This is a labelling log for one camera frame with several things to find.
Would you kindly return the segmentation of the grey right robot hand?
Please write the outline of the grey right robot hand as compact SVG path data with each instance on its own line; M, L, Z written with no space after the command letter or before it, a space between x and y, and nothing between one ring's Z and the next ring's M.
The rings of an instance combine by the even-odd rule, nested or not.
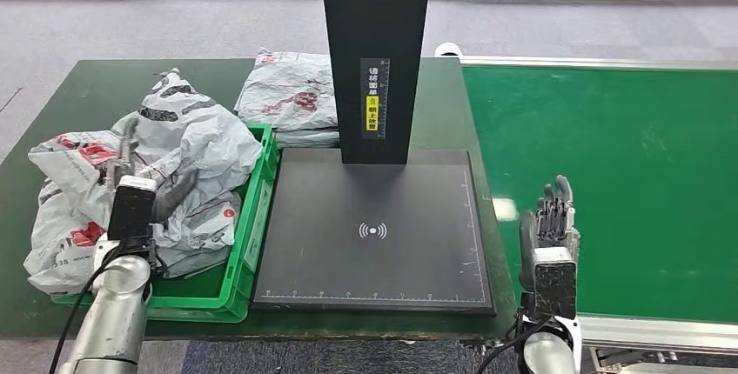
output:
M574 226L574 194L566 177L558 175L553 184L546 184L544 196L537 200L535 211L526 210L520 216L519 244L521 268L519 282L524 291L532 291L533 250L564 247L577 263L580 233Z

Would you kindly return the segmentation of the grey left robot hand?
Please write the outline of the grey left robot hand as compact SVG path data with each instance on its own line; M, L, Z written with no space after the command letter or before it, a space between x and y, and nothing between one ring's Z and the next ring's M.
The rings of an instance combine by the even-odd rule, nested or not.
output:
M111 188L116 188L122 177L134 174L133 154L138 147L138 141L135 138L137 126L137 117L124 118L118 157L108 165ZM171 185L171 188L157 189L151 208L153 223L165 224L167 222L169 216L194 189L198 173L199 170L195 168L186 170L181 174L179 180Z

